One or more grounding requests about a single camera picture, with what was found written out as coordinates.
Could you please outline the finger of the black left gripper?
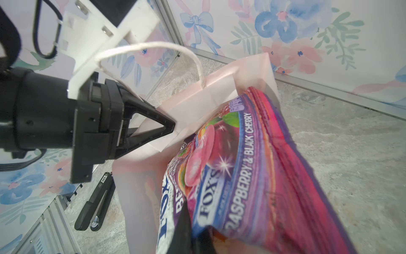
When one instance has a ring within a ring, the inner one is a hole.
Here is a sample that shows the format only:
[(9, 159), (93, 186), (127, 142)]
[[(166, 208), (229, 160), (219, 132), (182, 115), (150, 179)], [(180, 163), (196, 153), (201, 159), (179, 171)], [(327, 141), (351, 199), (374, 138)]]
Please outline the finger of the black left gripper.
[(175, 122), (145, 100), (118, 85), (124, 112), (117, 158), (174, 131)]

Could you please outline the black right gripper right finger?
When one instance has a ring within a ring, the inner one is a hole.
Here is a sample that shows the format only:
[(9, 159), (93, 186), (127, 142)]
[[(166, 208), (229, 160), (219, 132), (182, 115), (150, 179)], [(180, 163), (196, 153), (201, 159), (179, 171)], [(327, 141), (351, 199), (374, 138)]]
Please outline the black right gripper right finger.
[(209, 229), (205, 229), (198, 236), (198, 253), (199, 254), (217, 254)]

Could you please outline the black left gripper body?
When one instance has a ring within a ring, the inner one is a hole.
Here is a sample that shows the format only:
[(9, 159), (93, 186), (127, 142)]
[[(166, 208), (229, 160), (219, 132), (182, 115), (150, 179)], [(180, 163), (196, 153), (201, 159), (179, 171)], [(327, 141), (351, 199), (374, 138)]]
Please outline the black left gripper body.
[(124, 104), (118, 85), (100, 84), (93, 75), (68, 97), (68, 81), (25, 68), (1, 73), (1, 148), (12, 162), (1, 171), (23, 169), (39, 160), (26, 154), (39, 150), (71, 149), (72, 183), (92, 179), (93, 168), (115, 156)]

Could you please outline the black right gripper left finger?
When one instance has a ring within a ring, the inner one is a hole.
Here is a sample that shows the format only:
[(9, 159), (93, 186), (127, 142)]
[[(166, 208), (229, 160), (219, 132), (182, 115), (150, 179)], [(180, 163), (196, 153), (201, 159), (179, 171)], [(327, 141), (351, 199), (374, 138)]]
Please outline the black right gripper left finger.
[(173, 253), (191, 254), (191, 248), (191, 221), (189, 213), (185, 212), (179, 217), (179, 221), (173, 237)]

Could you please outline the red paper gift bag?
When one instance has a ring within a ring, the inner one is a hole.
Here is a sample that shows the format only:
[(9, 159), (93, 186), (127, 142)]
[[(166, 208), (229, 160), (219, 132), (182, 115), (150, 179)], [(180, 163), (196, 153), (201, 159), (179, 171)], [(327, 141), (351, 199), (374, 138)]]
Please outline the red paper gift bag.
[(280, 99), (267, 53), (252, 55), (204, 75), (198, 57), (188, 48), (170, 42), (147, 42), (99, 53), (95, 62), (144, 49), (166, 48), (193, 60), (199, 80), (171, 96), (157, 108), (174, 121), (171, 133), (150, 141), (115, 160), (112, 165), (119, 202), (125, 217), (126, 239), (132, 254), (155, 253), (160, 225), (161, 185), (169, 161), (186, 137), (196, 132), (230, 100), (253, 86), (274, 102)]

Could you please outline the purple Fox's candy bag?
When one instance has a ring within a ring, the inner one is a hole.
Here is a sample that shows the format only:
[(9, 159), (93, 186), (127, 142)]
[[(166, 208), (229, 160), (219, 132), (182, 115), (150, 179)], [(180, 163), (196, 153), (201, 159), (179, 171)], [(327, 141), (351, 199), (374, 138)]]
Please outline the purple Fox's candy bag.
[(281, 113), (254, 87), (185, 140), (168, 164), (157, 253), (174, 254), (185, 212), (191, 254), (205, 229), (217, 254), (356, 252)]

